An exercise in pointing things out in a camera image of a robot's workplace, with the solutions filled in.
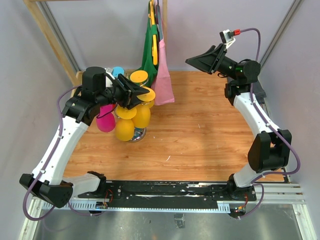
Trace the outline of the yellow wine glass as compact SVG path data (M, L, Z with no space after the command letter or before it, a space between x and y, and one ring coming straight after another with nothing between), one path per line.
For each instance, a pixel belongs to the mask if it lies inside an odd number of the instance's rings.
M123 142L131 140L135 133L135 126L132 119L137 114L137 109L127 109L118 106L115 109L115 114L119 117L115 125L115 136Z
M136 70L130 75L129 79L134 84L144 86L148 81L148 73L144 70Z
M142 104L139 104L136 109L136 115L131 119L136 128L146 128L150 123L151 110L148 104L145 102L151 103L156 98L156 93L149 87L144 86L144 89L147 89L149 92L139 95L138 99L142 100Z

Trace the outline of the blue plastic wine glass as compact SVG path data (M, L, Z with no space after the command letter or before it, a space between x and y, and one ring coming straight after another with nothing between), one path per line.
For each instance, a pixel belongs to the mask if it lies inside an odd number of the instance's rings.
M125 70L120 67L120 66L115 66L113 69L112 69L112 76L114 78L117 78L119 75L125 75Z

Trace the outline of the magenta plastic wine glass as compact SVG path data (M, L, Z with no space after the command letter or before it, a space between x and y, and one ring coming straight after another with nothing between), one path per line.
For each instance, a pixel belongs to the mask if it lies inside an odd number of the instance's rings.
M112 104L101 106L100 113L96 117L96 125L102 132L111 132L116 126L116 120L112 113L114 106Z

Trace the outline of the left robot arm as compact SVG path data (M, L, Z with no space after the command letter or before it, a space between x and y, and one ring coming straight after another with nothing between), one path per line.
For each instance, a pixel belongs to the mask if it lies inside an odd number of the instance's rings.
M56 208L81 194L101 198L107 193L106 177L88 171L77 177L64 178L67 163L83 134L100 114L101 107L118 104L129 110L141 104L142 95L150 93L123 74L113 77L102 67L91 66L82 73L82 84L59 110L59 126L47 151L33 169L24 173L19 183L33 195Z

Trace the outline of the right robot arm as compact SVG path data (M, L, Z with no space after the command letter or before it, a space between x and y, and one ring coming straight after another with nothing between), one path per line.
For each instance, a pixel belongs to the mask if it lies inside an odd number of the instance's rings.
M236 62L226 53L227 47L221 43L185 62L204 73L227 77L224 95L242 114L254 136L247 154L248 163L230 175L226 189L222 190L230 199L238 200L252 191L254 181L267 174L277 174L288 165L292 134L272 122L253 93L261 65L251 59Z

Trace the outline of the chrome wine glass rack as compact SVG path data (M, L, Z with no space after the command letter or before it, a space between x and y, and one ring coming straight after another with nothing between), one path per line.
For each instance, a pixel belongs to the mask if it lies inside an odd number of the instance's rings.
M150 110L151 110L151 106L153 105L153 102L154 102L154 100L152 102L150 102L150 103L149 102L145 102L145 104L149 105ZM126 108L126 106L120 106L118 103L117 103L117 107ZM142 140L142 138L146 135L147 127L146 128L137 128L137 127L135 127L133 138L131 140L127 141L127 142L132 142L133 143L133 142L138 142L138 141Z

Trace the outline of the pink shirt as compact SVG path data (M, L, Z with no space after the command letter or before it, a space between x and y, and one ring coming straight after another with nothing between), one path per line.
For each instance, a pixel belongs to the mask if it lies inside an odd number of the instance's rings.
M172 88L171 76L167 65L166 44L162 39L159 42L159 64L156 78L151 85L155 92L154 104L161 106L175 102L175 97Z

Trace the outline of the green tank top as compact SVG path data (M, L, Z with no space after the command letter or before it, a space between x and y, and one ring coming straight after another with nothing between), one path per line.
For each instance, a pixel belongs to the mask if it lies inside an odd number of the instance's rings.
M156 25L155 33L157 34L157 49L158 49L158 26ZM141 67L138 70L143 70L148 73L148 81L146 82L145 86L150 87L154 80L156 79L158 73L158 65L153 65L153 57L152 57L152 30L150 27L150 19L149 19L149 2L148 2L148 19L147 19L147 27L145 33L145 40L144 40L144 48L143 48L143 55L142 55L142 63Z

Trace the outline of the folded dark grey cloth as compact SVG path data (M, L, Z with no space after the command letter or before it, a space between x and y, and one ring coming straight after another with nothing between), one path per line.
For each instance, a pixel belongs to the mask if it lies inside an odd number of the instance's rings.
M234 105L234 98L236 95L250 92L249 84L239 85L237 84L237 81L231 77L227 77L226 79L227 83L225 84L224 94L232 105ZM255 94L255 98L259 105L265 104L267 95L259 81L253 83L252 92Z

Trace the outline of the yellow plastic hanger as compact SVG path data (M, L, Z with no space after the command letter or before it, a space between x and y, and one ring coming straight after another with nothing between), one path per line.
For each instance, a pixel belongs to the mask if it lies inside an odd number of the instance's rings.
M149 24L151 28L151 39L152 39L152 46L151 46L151 55L152 55L152 62L153 65L158 65L158 37L156 34L156 18L155 18L155 9L154 9L154 1L149 1Z

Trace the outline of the grey hanger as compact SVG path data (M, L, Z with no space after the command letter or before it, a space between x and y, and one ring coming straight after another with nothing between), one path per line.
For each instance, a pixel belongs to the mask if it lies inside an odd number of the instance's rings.
M159 41L162 41L162 40L164 40L164 32L163 32L163 22L162 22L162 15L161 15L161 8L160 8L159 0L157 0L156 4L155 4L155 17L156 17L156 23L157 23L157 27L158 27Z

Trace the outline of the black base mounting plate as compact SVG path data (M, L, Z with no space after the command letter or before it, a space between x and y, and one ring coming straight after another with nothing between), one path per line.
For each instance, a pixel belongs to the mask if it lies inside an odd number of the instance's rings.
M256 201L252 186L229 182L107 180L95 191L78 195L98 199L109 208L133 210L211 210L219 201Z

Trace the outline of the wooden clothes rack frame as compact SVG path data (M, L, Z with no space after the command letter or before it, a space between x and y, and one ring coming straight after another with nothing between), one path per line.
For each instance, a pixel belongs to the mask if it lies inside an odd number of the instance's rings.
M89 66L141 65L148 19L147 0L25 0L67 79Z

